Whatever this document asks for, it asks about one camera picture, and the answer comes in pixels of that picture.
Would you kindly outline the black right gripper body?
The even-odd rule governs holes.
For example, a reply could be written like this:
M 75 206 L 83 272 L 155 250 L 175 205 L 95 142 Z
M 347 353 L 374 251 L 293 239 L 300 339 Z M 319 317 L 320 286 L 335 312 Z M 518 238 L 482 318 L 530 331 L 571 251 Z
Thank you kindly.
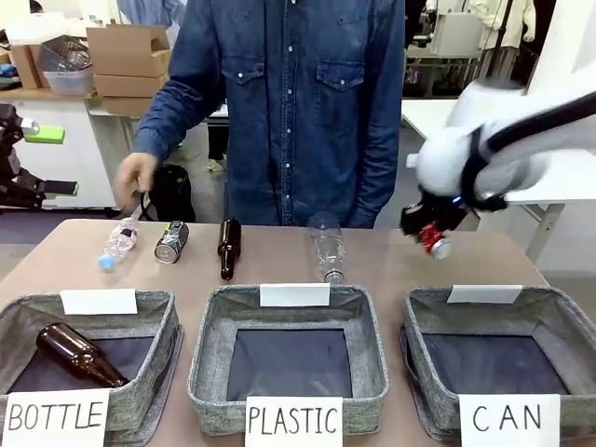
M 423 193 L 420 200 L 411 206 L 404 207 L 400 216 L 402 233 L 408 236 L 412 231 L 433 225 L 440 231 L 440 223 L 457 222 L 466 217 L 466 209 L 461 205 L 461 198 L 433 196 Z

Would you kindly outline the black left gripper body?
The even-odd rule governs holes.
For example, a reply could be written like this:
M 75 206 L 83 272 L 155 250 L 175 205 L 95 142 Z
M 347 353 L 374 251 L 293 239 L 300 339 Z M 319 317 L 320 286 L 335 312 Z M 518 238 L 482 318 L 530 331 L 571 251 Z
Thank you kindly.
M 14 145 L 23 138 L 22 119 L 11 104 L 1 105 L 1 188 L 13 189 L 20 177 L 20 161 Z

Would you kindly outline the person right hand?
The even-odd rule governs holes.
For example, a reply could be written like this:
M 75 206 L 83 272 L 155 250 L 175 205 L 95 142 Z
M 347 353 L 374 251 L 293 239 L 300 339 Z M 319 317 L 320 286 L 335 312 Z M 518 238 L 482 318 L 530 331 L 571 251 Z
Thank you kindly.
M 115 195 L 118 205 L 134 210 L 137 193 L 149 193 L 153 186 L 158 159 L 146 153 L 132 153 L 122 160 L 115 177 Z

